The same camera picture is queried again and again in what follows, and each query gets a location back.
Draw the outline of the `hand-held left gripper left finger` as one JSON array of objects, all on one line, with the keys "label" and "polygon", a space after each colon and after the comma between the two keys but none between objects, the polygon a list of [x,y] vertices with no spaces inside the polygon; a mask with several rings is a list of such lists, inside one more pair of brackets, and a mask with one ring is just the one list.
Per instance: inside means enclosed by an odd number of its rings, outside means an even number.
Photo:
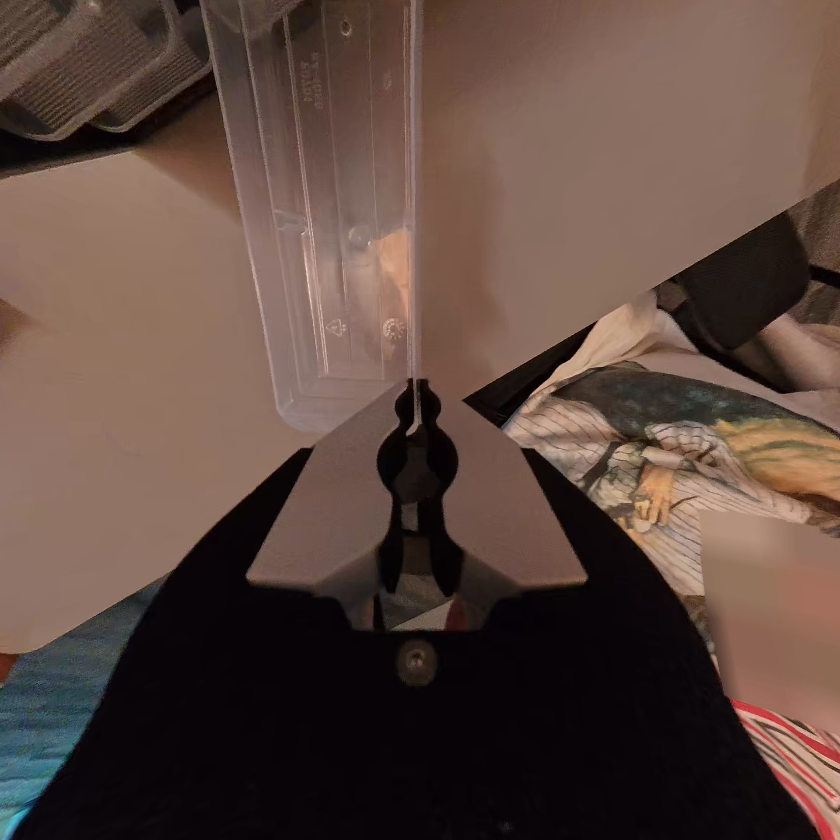
[{"label": "hand-held left gripper left finger", "polygon": [[333,599],[353,629],[365,629],[381,574],[377,553],[391,528],[392,493],[377,466],[386,439],[404,434],[395,384],[314,446],[248,569],[253,586]]}]

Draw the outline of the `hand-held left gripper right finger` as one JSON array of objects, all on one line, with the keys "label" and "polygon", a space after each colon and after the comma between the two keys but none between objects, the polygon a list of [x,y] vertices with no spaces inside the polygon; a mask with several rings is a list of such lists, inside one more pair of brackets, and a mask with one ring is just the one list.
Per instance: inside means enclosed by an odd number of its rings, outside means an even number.
[{"label": "hand-held left gripper right finger", "polygon": [[503,601],[583,585],[587,573],[524,451],[460,400],[420,381],[426,463],[437,478],[420,502],[420,530],[438,588],[465,628]]}]

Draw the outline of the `clear plastic drawer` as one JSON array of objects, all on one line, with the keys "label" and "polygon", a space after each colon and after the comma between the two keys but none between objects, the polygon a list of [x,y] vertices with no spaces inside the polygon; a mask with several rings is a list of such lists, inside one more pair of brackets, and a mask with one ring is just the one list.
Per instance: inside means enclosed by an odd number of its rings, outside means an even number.
[{"label": "clear plastic drawer", "polygon": [[419,376],[424,3],[201,8],[276,409],[325,434]]}]

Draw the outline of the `white desk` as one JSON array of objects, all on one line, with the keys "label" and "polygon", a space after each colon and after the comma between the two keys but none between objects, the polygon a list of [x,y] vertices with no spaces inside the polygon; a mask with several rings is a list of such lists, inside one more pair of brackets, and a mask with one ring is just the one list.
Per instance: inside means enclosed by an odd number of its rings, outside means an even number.
[{"label": "white desk", "polygon": [[[838,179],[838,2],[426,2],[423,366],[467,396]],[[2,653],[172,570],[275,408],[217,100],[2,180]]]}]

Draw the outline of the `red striped cloth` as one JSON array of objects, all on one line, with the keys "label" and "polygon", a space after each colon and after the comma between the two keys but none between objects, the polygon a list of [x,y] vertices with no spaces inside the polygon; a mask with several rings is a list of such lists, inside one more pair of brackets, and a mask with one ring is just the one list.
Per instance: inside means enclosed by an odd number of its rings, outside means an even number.
[{"label": "red striped cloth", "polygon": [[730,702],[753,745],[817,835],[838,839],[838,736],[740,700]]}]

